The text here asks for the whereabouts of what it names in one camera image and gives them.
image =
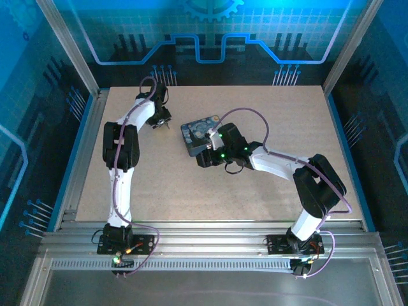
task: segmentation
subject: aluminum frame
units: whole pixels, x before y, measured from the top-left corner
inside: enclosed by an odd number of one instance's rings
[[[383,1],[384,0],[371,0],[371,2],[366,5],[365,9],[361,13],[356,25],[354,26],[350,34],[349,39],[343,46],[343,49],[341,50],[326,80],[324,81],[323,92],[326,97],[333,90],[341,74],[349,63],[351,56],[360,45],[365,32],[367,31],[374,17],[377,15],[377,12]]]
[[[66,212],[61,229],[46,233],[41,241],[21,305],[39,305],[47,294],[52,270],[110,270],[98,262],[111,261],[112,256],[96,254],[96,245],[91,243],[95,230],[103,227],[102,222],[75,222],[75,213]],[[218,265],[217,270],[227,271],[225,262],[266,263],[253,271],[277,272],[267,264],[282,261],[280,256],[269,256],[263,243],[266,234],[283,234],[288,222],[146,222],[157,226],[162,239],[153,254],[152,261],[183,263],[180,266],[160,269],[152,263],[147,270],[211,270],[208,266],[194,268],[188,264],[197,259]],[[335,234],[334,259],[368,259],[383,305],[403,305],[397,285],[388,264],[378,233],[365,233],[358,221],[328,221],[325,228]],[[140,233],[149,231],[136,229]],[[331,238],[323,235],[327,258],[332,246]],[[144,256],[128,256],[140,262]]]
[[[89,93],[92,97],[96,98],[99,94],[99,86],[82,56],[81,51],[75,43],[64,19],[55,6],[55,3],[53,0],[36,0],[36,2],[41,8],[41,11],[67,53],[69,59],[73,63]]]
[[[53,231],[59,229],[65,211],[76,211],[78,207],[108,94],[109,90],[102,90],[92,102]]]

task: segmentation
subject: small box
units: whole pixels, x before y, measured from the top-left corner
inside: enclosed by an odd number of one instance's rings
[[[211,143],[210,139],[205,137],[209,129],[219,122],[217,115],[203,118],[197,121],[181,125],[181,133],[183,135],[184,143],[191,157],[197,156],[201,151],[207,148]]]

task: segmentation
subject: grid pattern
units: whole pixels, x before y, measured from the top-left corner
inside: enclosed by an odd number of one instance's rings
[[[50,93],[51,86],[44,78],[43,72],[51,55],[58,61],[62,59],[68,62],[69,60],[44,19],[0,90],[0,123],[10,132],[17,132],[34,95],[41,99]],[[0,133],[0,163],[10,144],[11,140]]]
[[[180,10],[103,10],[80,11],[80,19],[91,42],[102,61],[109,60],[113,44],[119,44],[119,34],[143,34],[146,46],[152,48],[164,40],[165,34],[194,33],[206,36],[202,48],[215,47],[215,35],[224,33],[251,33],[269,47],[275,45],[278,33],[282,33],[279,50],[283,50],[286,36],[292,34],[289,51],[293,49],[297,33],[302,33],[300,46],[307,44],[307,52],[314,60],[320,60],[340,22],[344,9],[293,9],[293,8],[241,8],[230,18],[221,22],[200,22]],[[338,56],[360,10],[349,11],[339,32],[330,57]],[[70,12],[63,13],[69,28],[87,59],[91,59],[89,48]]]

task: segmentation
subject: metal pin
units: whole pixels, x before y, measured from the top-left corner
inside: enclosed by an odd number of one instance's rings
[[[85,111],[85,106],[82,103],[82,101],[76,95],[74,96],[71,92],[69,92],[68,94],[72,98],[72,100],[76,102],[76,104],[79,106],[79,108],[81,109],[83,113]]]
[[[29,229],[26,229],[26,230],[25,230],[25,235],[26,235],[26,236],[32,235],[32,236],[35,236],[35,237],[38,237],[38,238],[41,238],[41,239],[43,238],[42,236],[39,236],[39,235],[34,234],[34,233],[31,233]]]
[[[158,71],[157,74],[159,75],[160,83],[163,83],[163,79],[161,78],[161,71]]]
[[[364,126],[362,129],[358,129],[358,132],[354,134],[353,138],[347,142],[352,143],[358,136],[361,136],[360,139],[363,137],[362,132],[367,129],[367,126]]]
[[[168,83],[168,85],[170,86],[170,79],[169,79],[169,77],[168,77],[169,74],[170,74],[170,72],[166,71],[167,83]]]
[[[35,215],[29,214],[28,211],[26,211],[26,210],[23,211],[23,215],[25,215],[25,216],[29,215],[29,216],[32,217],[32,218],[35,218],[35,219],[37,219],[37,220],[39,220],[39,221],[41,221],[41,222],[44,222],[44,223],[47,223],[47,224],[48,224],[48,221],[46,221],[46,220],[44,220],[44,219],[41,219],[41,218],[39,218],[39,217],[36,217]]]
[[[79,92],[79,89],[75,90],[74,93],[76,94],[76,96],[78,97],[79,100],[82,101],[82,103],[84,105],[87,104],[87,102],[85,101],[84,97],[81,95],[81,93]]]
[[[407,258],[408,258],[408,256],[407,256],[405,253],[403,253],[401,256],[398,256],[398,257],[392,257],[392,258],[388,258],[388,261],[390,261],[390,260],[394,260],[394,259],[403,259],[403,260],[407,260]]]
[[[44,226],[44,225],[42,225],[42,224],[40,224],[40,223],[34,222],[34,220],[32,220],[32,219],[29,219],[29,220],[28,220],[28,224],[30,224],[30,225],[37,225],[37,226],[41,226],[42,228],[47,229],[47,227],[46,227],[46,226]]]
[[[279,86],[282,85],[283,77],[284,77],[285,74],[286,74],[286,71],[282,71],[282,76],[280,77]]]
[[[360,136],[350,145],[350,149],[354,147],[356,143],[358,143],[361,139],[363,138],[363,135],[360,134]]]
[[[393,272],[393,273],[401,272],[401,271],[408,271],[408,269],[391,270],[391,272]]]
[[[292,85],[293,80],[295,79],[296,72],[298,71],[298,68],[299,68],[299,67],[300,67],[299,64],[296,64],[296,65],[295,65],[295,71],[293,72],[292,80],[291,80],[291,82],[290,82],[290,85]]]
[[[283,64],[280,64],[280,65],[279,65],[280,70],[279,70],[279,72],[278,72],[278,79],[276,80],[276,85],[278,85],[278,83],[279,83],[279,78],[281,77],[280,75],[281,75],[281,73],[282,73],[282,69],[283,69],[284,66],[285,66],[285,65],[283,65]]]
[[[74,95],[79,100],[79,102],[85,107],[87,103],[85,102],[84,97],[79,92],[79,89],[75,90],[75,88],[73,86],[71,86],[71,90],[73,91]]]
[[[47,216],[47,215],[45,215],[45,214],[42,214],[41,212],[39,212],[39,211],[36,210],[35,208],[33,208],[33,214],[34,214],[34,215],[42,215],[44,218],[51,219],[49,216]]]
[[[48,206],[48,205],[45,204],[44,202],[41,202],[40,199],[37,199],[37,200],[36,200],[36,203],[37,203],[37,204],[42,204],[42,205],[44,205],[45,207],[48,207],[50,210],[53,210],[53,208],[52,208],[51,206]]]
[[[26,228],[30,228],[30,229],[32,229],[32,230],[34,230],[34,231],[39,231],[40,233],[44,233],[44,231],[42,231],[42,230],[40,230],[40,229],[38,229],[38,228],[34,228],[34,227],[30,226],[30,225],[24,224],[23,221],[20,221],[20,223],[18,224],[18,226],[20,226],[21,228],[22,228],[23,226],[25,226]]]
[[[272,86],[275,85],[275,81],[276,81],[276,76],[278,75],[279,71],[275,71],[274,76],[273,76],[273,81],[272,81]]]
[[[84,110],[85,110],[85,108],[84,108],[84,106],[82,105],[82,103],[79,102],[79,101],[77,100],[77,98],[72,95],[71,92],[69,92],[68,95],[71,97],[72,102],[74,102],[75,106],[79,109],[79,111],[80,111],[81,114],[82,114],[82,113],[84,112]]]
[[[390,248],[392,248],[392,247],[402,247],[402,242],[401,242],[401,241],[398,241],[397,244],[391,245],[391,246],[389,246],[389,247],[385,247],[384,250],[388,250],[388,249],[390,249]]]
[[[156,76],[156,81],[159,81],[159,77],[157,76],[157,70],[156,70],[157,66],[156,66],[156,65],[153,65],[152,67],[153,67],[153,69],[154,69],[154,74],[155,74],[155,76]]]
[[[289,75],[289,69],[291,69],[292,65],[288,65],[288,70],[286,71],[286,76],[285,76],[285,81],[283,81],[283,85],[285,85],[286,79],[288,78]]]
[[[289,83],[290,83],[290,80],[291,80],[291,78],[292,78],[292,76],[293,76],[293,71],[289,71],[289,74],[290,74],[290,76],[289,76],[289,78],[288,78],[288,81],[286,82],[286,86],[288,86]]]
[[[390,266],[400,266],[400,265],[406,265],[406,264],[408,264],[408,262],[405,262],[405,263],[393,263]]]
[[[164,77],[164,76],[165,76],[165,73],[164,73],[164,65],[160,65],[160,68],[161,68],[161,72],[162,72],[162,74],[163,74],[164,84],[167,85],[167,84],[166,84],[166,78]]]
[[[72,108],[73,111],[76,113],[76,115],[77,115],[78,117],[81,117],[81,114],[80,114],[80,112],[78,111],[78,109],[76,108],[75,104],[72,103],[72,102],[69,100],[69,98],[66,98],[66,101],[67,101],[67,103],[71,106],[71,108]]]
[[[387,256],[390,255],[390,254],[394,254],[394,253],[398,253],[398,252],[404,252],[404,251],[408,251],[408,248],[406,248],[406,249],[400,249],[400,250],[393,251],[393,252],[389,252],[389,253],[387,253]]]
[[[357,119],[357,115],[353,114],[350,119],[344,124],[343,129],[346,129],[346,127],[348,127],[350,124],[352,124],[354,122],[354,120]]]
[[[81,119],[79,119],[78,115],[74,112],[74,109],[72,109],[72,107],[69,108],[69,111],[75,116],[75,118],[81,122]]]
[[[353,142],[353,140],[355,139],[355,138],[357,138],[357,136],[358,135],[360,135],[360,133],[362,133],[363,132],[363,129],[360,129],[360,128],[358,128],[358,129],[356,129],[356,131],[352,134],[352,135],[349,135],[347,138],[347,142],[348,143],[351,143],[351,142]]]
[[[71,105],[71,109],[72,109],[72,112],[74,112],[75,115],[78,117],[78,119],[81,120],[82,119],[81,113],[73,105]]]
[[[76,101],[70,101],[69,98],[66,98],[66,101],[72,108],[77,112],[77,115],[81,114],[79,106],[75,103]]]
[[[173,73],[171,72],[172,66],[171,66],[171,65],[167,65],[167,68],[170,70],[171,85],[174,86]]]
[[[173,76],[174,76],[174,84],[177,86],[177,77],[176,77],[177,72],[173,71]]]
[[[301,73],[301,71],[297,71],[297,72],[296,72],[296,78],[295,78],[295,81],[293,82],[293,86],[296,85],[300,73]]]
[[[360,126],[361,123],[362,123],[362,120],[359,122],[355,122],[353,125],[354,127],[353,128],[350,127],[350,129],[346,132],[346,138],[349,138],[351,133],[353,133]]]
[[[44,211],[44,212],[48,212],[49,214],[52,213],[52,212],[48,211],[47,209],[42,208],[41,206],[35,205],[31,200],[28,200],[28,201],[27,201],[27,205],[28,205],[28,206],[32,205],[32,206],[34,206],[34,207],[37,207],[38,209],[41,209],[41,210]]]

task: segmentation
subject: black mounting plate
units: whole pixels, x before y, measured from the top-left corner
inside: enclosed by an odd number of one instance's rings
[[[111,248],[108,241],[108,237],[101,235],[99,238],[98,250],[96,251],[99,255],[114,255],[118,251],[116,248]],[[129,248],[135,247],[129,255],[149,255],[154,247],[154,235],[133,235],[132,244]]]
[[[320,235],[313,235],[308,242],[305,243],[305,247],[300,249],[300,252],[295,250],[289,245],[286,235],[267,235],[264,243],[268,248],[268,254],[287,254],[287,255],[316,255],[317,251],[313,247],[313,244],[318,248],[319,254],[324,254],[323,242]]]

